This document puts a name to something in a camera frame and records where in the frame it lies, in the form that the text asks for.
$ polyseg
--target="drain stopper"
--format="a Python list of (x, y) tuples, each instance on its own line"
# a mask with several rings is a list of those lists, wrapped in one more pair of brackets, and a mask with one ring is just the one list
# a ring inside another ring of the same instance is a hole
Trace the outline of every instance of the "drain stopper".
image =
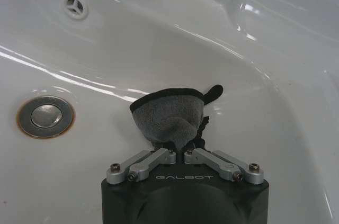
[(37, 138), (55, 137), (72, 123), (73, 109), (63, 99), (42, 96), (29, 101), (20, 110), (18, 123), (27, 134)]

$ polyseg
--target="sink basin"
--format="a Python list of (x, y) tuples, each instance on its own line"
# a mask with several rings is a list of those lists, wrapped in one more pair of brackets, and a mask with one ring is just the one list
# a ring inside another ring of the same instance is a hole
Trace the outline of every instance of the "sink basin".
[[(339, 0), (67, 1), (0, 0), (1, 223), (102, 223), (106, 169), (152, 149), (131, 102), (214, 84), (207, 148), (265, 170), (269, 223), (337, 223)], [(43, 95), (75, 111), (59, 137), (17, 126)]]

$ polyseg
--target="microfiber cloth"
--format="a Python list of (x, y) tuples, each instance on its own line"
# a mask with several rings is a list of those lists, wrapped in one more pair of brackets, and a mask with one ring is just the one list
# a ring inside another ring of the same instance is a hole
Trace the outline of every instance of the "microfiber cloth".
[(154, 146), (172, 142), (180, 150), (189, 141), (201, 138), (208, 123), (203, 107), (222, 92), (221, 85), (205, 95), (192, 88), (168, 88), (134, 101), (130, 110), (137, 127)]

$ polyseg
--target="sink drain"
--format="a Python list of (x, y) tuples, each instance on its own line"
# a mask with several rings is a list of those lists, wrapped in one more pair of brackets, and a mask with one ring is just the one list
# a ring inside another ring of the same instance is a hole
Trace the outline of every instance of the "sink drain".
[(84, 19), (88, 14), (88, 8), (84, 0), (64, 0), (63, 8), (72, 19)]
[(18, 116), (21, 129), (36, 138), (55, 137), (64, 132), (72, 121), (72, 107), (55, 96), (32, 99), (20, 110)]

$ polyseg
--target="screw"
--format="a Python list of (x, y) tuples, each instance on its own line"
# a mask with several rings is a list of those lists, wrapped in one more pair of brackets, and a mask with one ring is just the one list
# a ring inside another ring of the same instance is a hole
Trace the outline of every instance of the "screw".
[(249, 171), (251, 172), (259, 172), (260, 166), (257, 163), (249, 164)]
[(127, 180), (130, 182), (134, 182), (138, 178), (138, 174), (136, 172), (131, 172), (127, 176)]
[(120, 171), (120, 164), (119, 163), (113, 163), (111, 165), (111, 172), (119, 172)]
[(241, 172), (235, 172), (233, 173), (232, 178), (235, 182), (241, 182), (243, 180), (243, 175)]

